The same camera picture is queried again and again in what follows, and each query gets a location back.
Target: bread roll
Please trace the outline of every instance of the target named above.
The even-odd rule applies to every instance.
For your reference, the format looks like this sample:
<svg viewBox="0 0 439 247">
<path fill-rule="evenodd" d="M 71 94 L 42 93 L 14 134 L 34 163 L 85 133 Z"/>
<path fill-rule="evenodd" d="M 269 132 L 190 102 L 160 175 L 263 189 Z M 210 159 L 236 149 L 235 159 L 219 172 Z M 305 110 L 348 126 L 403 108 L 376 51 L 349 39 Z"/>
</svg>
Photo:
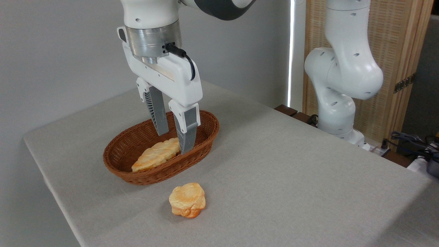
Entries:
<svg viewBox="0 0 439 247">
<path fill-rule="evenodd" d="M 133 172 L 151 169 L 170 160 L 179 151 L 178 138 L 156 143 L 142 153 L 131 169 Z"/>
<path fill-rule="evenodd" d="M 172 213 L 187 218 L 195 218 L 206 207 L 204 190 L 198 183 L 188 183 L 176 187 L 169 196 Z"/>
</svg>

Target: table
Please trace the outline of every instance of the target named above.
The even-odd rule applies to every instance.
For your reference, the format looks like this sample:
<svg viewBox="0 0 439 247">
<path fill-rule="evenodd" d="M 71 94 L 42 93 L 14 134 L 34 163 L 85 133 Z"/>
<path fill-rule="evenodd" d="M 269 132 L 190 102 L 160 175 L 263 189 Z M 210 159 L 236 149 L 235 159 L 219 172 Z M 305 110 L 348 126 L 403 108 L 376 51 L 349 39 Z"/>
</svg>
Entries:
<svg viewBox="0 0 439 247">
<path fill-rule="evenodd" d="M 106 145 L 149 118 L 131 91 L 28 133 L 25 142 L 81 246 L 438 246 L 439 186 L 386 159 L 203 82 L 220 131 L 211 153 L 154 185 L 124 182 Z M 198 182 L 207 207 L 171 213 Z"/>
</svg>

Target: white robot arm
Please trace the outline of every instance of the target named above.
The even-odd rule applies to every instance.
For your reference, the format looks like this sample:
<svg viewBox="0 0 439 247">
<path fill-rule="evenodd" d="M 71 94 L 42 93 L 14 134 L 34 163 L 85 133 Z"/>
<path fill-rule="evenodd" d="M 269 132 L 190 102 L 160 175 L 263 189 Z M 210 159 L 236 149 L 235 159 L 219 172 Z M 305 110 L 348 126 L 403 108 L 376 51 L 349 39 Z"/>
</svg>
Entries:
<svg viewBox="0 0 439 247">
<path fill-rule="evenodd" d="M 131 70 L 139 76 L 140 99 L 158 135 L 169 131 L 162 93 L 172 100 L 181 153 L 194 147 L 201 124 L 198 101 L 203 93 L 198 69 L 181 47 L 178 10 L 189 6 L 222 20 L 243 15 L 255 0 L 121 0 L 125 26 L 119 38 Z"/>
<path fill-rule="evenodd" d="M 370 3 L 327 0 L 325 36 L 332 48 L 314 49 L 305 60 L 317 94 L 318 128 L 365 149 L 363 134 L 353 129 L 352 98 L 369 99 L 383 83 L 367 39 Z"/>
</svg>

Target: wicker basket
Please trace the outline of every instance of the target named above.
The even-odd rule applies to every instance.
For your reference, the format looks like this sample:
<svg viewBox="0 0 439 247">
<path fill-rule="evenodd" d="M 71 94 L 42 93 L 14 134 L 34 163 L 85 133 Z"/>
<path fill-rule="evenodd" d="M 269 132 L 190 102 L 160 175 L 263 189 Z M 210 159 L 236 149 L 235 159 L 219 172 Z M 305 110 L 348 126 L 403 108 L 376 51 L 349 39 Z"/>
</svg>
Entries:
<svg viewBox="0 0 439 247">
<path fill-rule="evenodd" d="M 177 137 L 172 112 L 166 114 L 169 132 L 158 136 L 152 120 L 132 126 L 116 136 L 105 148 L 105 166 L 116 176 L 135 185 L 149 185 L 161 182 L 188 169 L 202 160 L 212 148 L 220 128 L 218 119 L 210 112 L 200 111 L 201 125 L 197 127 L 197 137 L 194 148 L 184 155 L 174 158 L 146 171 L 132 172 L 131 166 L 144 150 L 157 142 Z"/>
</svg>

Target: black cable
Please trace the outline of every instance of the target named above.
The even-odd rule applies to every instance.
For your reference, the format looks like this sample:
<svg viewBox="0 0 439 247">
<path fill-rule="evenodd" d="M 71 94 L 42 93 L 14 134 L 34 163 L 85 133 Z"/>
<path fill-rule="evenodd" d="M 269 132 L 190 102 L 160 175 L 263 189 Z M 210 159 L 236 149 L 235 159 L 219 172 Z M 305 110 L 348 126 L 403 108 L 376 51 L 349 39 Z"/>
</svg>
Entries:
<svg viewBox="0 0 439 247">
<path fill-rule="evenodd" d="M 191 71 L 192 71 L 192 77 L 191 80 L 193 80 L 195 78 L 195 66 L 194 63 L 192 62 L 192 60 L 189 58 L 189 56 L 187 55 L 186 51 L 183 49 L 178 48 L 177 46 L 175 46 L 174 44 L 166 44 L 165 46 L 166 50 L 174 55 L 177 55 L 181 58 L 186 58 L 190 65 L 191 65 Z"/>
<path fill-rule="evenodd" d="M 191 64 L 191 70 L 192 70 L 192 78 L 191 80 L 193 80 L 195 78 L 195 66 L 194 63 L 192 62 L 192 59 L 187 55 L 184 54 L 184 57 L 189 61 L 189 63 Z"/>
<path fill-rule="evenodd" d="M 414 146 L 424 148 L 424 149 L 435 149 L 436 151 L 439 151 L 439 148 L 434 147 L 428 143 L 425 143 L 419 138 L 419 136 L 414 134 L 405 134 L 402 132 L 394 131 L 391 133 L 392 140 L 403 140 L 406 142 L 410 142 Z"/>
<path fill-rule="evenodd" d="M 433 155 L 431 155 L 430 152 L 421 153 L 421 152 L 413 151 L 413 150 L 410 150 L 410 149 L 406 149 L 406 148 L 402 147 L 401 145 L 393 143 L 393 142 L 389 141 L 388 139 L 384 139 L 384 140 L 387 141 L 388 143 L 396 146 L 396 147 L 399 147 L 399 148 L 403 149 L 404 151 L 407 151 L 407 152 L 410 152 L 410 153 L 414 153 L 416 155 L 423 156 L 423 157 L 426 157 L 426 158 L 429 158 L 429 159 L 433 158 Z"/>
<path fill-rule="evenodd" d="M 313 114 L 313 115 L 311 115 L 311 117 L 309 117 L 309 119 L 308 119 L 308 122 L 307 122 L 307 124 L 314 124 L 314 125 L 317 125 L 317 122 L 318 122 L 318 115 L 317 114 Z"/>
</svg>

